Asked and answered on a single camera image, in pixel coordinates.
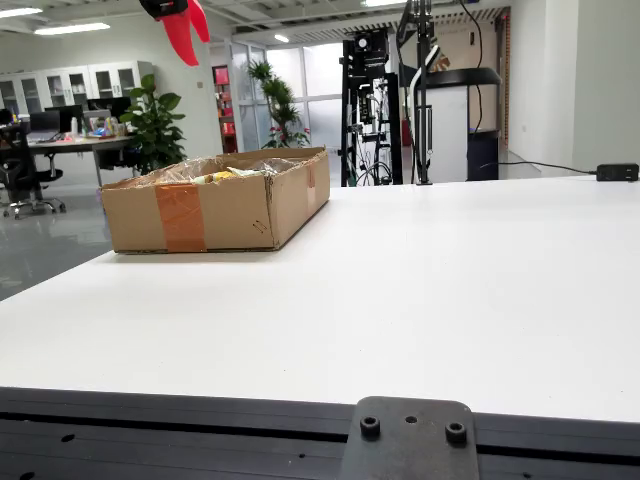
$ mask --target black power adapter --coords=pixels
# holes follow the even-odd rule
[[[598,165],[596,179],[599,182],[637,182],[640,167],[637,163],[611,163]]]

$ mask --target yellow item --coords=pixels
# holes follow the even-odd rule
[[[236,175],[231,173],[231,172],[217,172],[214,174],[210,174],[210,175],[203,175],[201,177],[196,177],[193,180],[193,183],[197,184],[197,185],[204,185],[206,183],[212,183],[212,182],[219,182],[220,180],[222,180],[223,178],[231,178],[231,177],[235,177]]]

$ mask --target ceiling light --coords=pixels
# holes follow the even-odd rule
[[[367,7],[382,7],[384,5],[393,5],[394,3],[406,3],[406,0],[364,0]]]
[[[94,30],[106,30],[111,28],[106,23],[87,23],[85,25],[69,25],[66,27],[41,28],[36,30],[36,35],[64,35],[65,33],[92,32]]]
[[[39,8],[14,8],[13,10],[0,10],[0,18],[21,17],[22,15],[33,15],[42,13]]]

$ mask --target metal bracket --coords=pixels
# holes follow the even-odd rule
[[[368,397],[356,406],[338,480],[479,480],[471,410]]]

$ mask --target office desk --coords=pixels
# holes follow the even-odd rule
[[[108,253],[0,303],[0,385],[640,421],[640,183],[333,189],[279,252]]]
[[[116,137],[100,140],[97,138],[87,138],[73,142],[48,142],[30,144],[29,149],[33,155],[57,155],[60,153],[82,153],[93,152],[93,159],[96,164],[96,174],[98,175],[98,185],[102,186],[102,176],[100,175],[100,161],[96,152],[104,150],[122,150],[131,143],[131,137]]]

